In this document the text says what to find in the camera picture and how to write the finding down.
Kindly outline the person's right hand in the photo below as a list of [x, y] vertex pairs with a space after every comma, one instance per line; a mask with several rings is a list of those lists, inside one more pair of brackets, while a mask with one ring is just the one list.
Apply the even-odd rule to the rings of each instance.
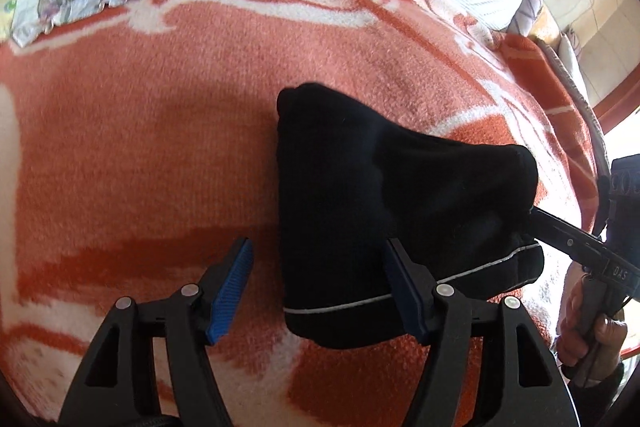
[[620, 350], [627, 337], [628, 327], [625, 313], [620, 310], [612, 317], [600, 314], [588, 332], [580, 332], [580, 321], [586, 309], [585, 281], [588, 281], [588, 277], [582, 277], [570, 291], [560, 323], [560, 335], [556, 340], [556, 352], [561, 364], [575, 367], [592, 348], [596, 349], [589, 377], [603, 381], [620, 364]]

